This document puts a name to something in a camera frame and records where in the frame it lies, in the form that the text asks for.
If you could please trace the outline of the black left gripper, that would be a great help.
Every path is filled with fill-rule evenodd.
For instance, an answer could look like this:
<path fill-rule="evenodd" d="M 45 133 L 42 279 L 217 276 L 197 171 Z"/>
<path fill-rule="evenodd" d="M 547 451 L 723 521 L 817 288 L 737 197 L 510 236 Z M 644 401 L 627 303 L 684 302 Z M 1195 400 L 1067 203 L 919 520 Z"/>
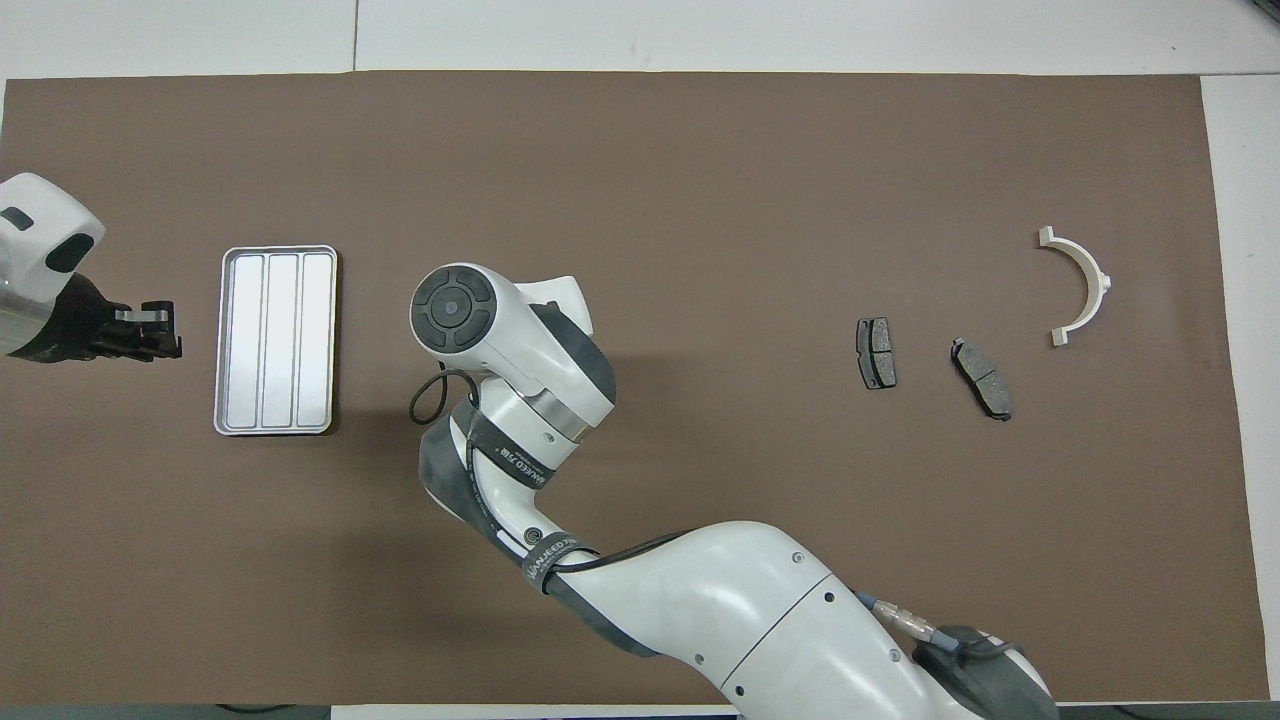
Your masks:
<path fill-rule="evenodd" d="M 29 342 L 29 360 L 180 359 L 175 318 L 173 301 L 148 301 L 133 309 L 106 300 L 86 275 L 72 275 L 47 323 Z"/>

